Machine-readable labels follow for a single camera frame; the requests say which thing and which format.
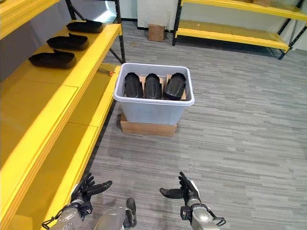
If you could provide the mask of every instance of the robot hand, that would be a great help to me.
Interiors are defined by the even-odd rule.
[[[223,217],[217,217],[205,204],[201,203],[199,191],[193,181],[180,172],[180,189],[160,188],[163,196],[170,199],[184,199],[185,206],[180,209],[183,220],[189,220],[194,230],[219,230],[226,223]]]

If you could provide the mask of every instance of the wall baseboard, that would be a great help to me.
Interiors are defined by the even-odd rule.
[[[130,22],[137,22],[137,18],[121,18],[122,21],[130,21]]]
[[[138,30],[148,30],[149,28],[148,27],[137,27],[138,28]],[[165,30],[165,33],[173,33],[174,32],[174,30],[171,30],[171,31],[169,31],[169,30]]]

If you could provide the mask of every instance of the cardboard box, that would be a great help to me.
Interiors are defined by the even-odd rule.
[[[272,4],[272,0],[253,0],[253,3],[260,6],[270,6]]]
[[[155,42],[164,41],[165,26],[149,24],[148,40]]]
[[[120,116],[120,126],[124,134],[141,134],[172,137],[175,134],[177,125],[159,125],[147,123],[130,123],[126,120],[125,115],[122,113]]]

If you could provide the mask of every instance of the robotic arm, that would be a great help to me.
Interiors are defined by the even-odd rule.
[[[185,206],[180,209],[183,220],[189,220],[193,230],[219,230],[226,223],[223,217],[217,217],[205,204],[201,203],[199,192],[193,181],[180,172],[180,189],[160,188],[163,196],[170,199],[184,199]]]
[[[56,216],[42,223],[47,230],[77,230],[84,217],[92,213],[91,196],[107,190],[112,181],[95,184],[91,173],[87,174],[74,189],[70,204],[64,206]],[[51,228],[51,222],[57,220]],[[129,198],[126,207],[119,207],[104,214],[94,230],[122,230],[136,225],[136,206],[133,198]]]

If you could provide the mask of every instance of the white wall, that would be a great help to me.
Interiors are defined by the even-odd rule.
[[[137,0],[120,0],[120,16],[122,18],[137,19]]]
[[[173,30],[178,0],[138,0],[138,27],[164,25]]]
[[[299,0],[278,0],[283,4],[296,5]],[[148,27],[149,23],[166,25],[168,30],[174,29],[178,0],[138,0],[138,26]],[[303,6],[303,11],[307,12],[307,1]],[[284,21],[283,17],[255,13],[251,11],[241,11],[230,8],[214,7],[208,5],[185,3],[181,12],[181,19],[194,20],[200,22],[229,24],[246,28],[267,30],[277,32]],[[283,32],[282,37],[285,42],[290,40],[294,20]],[[303,28],[304,22],[297,24],[295,35]],[[307,32],[300,38],[294,46],[295,48],[307,50]]]

